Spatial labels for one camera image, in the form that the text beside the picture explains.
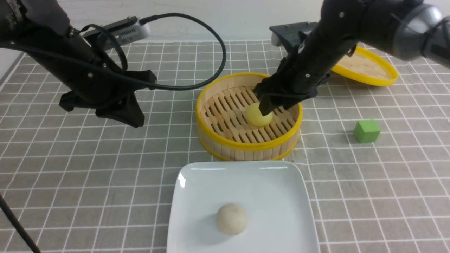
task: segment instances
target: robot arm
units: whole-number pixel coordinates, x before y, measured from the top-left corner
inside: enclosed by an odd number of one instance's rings
[[[318,23],[271,27],[288,55],[255,89],[267,115],[317,96],[330,70],[364,42],[404,61],[429,58],[450,68],[448,18],[423,0],[324,0]]]
[[[151,70],[128,71],[120,45],[149,36],[149,22],[159,18],[181,17],[194,21],[219,41],[222,62],[208,80],[192,86],[156,84]],[[97,31],[80,33],[94,27]],[[70,112],[74,107],[95,109],[98,117],[110,118],[132,127],[144,125],[144,114],[134,92],[143,88],[192,90],[216,79],[226,62],[225,45],[219,35],[202,21],[185,14],[162,14],[138,19],[129,17],[104,27],[89,25],[81,31],[70,25],[57,0],[0,0],[0,48],[27,52],[40,65],[70,88],[59,105]],[[117,66],[105,50],[115,48],[121,58]]]

